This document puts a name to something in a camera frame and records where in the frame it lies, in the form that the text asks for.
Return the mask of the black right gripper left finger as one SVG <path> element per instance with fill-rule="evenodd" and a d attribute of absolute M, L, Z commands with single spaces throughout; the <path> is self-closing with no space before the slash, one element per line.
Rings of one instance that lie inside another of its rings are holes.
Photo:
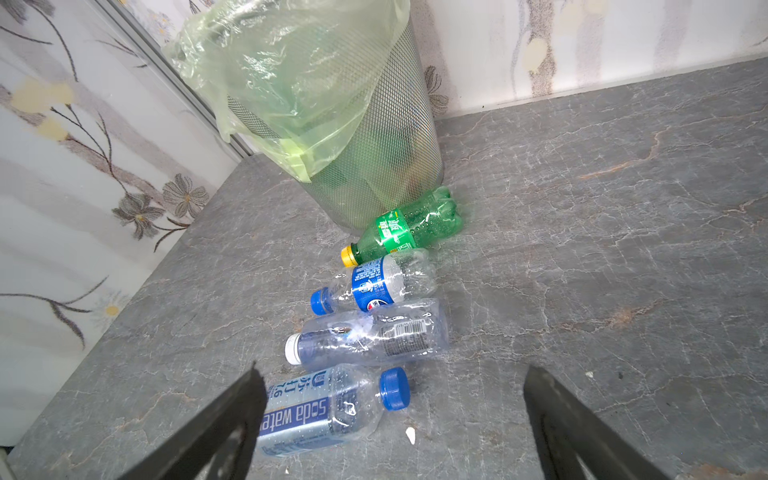
<path fill-rule="evenodd" d="M 254 367 L 201 410 L 123 479 L 244 479 L 250 470 L 267 406 L 267 389 Z"/>

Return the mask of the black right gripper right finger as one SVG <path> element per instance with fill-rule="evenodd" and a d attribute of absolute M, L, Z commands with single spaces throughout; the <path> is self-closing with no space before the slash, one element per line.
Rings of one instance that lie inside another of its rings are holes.
<path fill-rule="evenodd" d="M 523 396 L 546 479 L 667 477 L 546 369 L 528 368 Z"/>

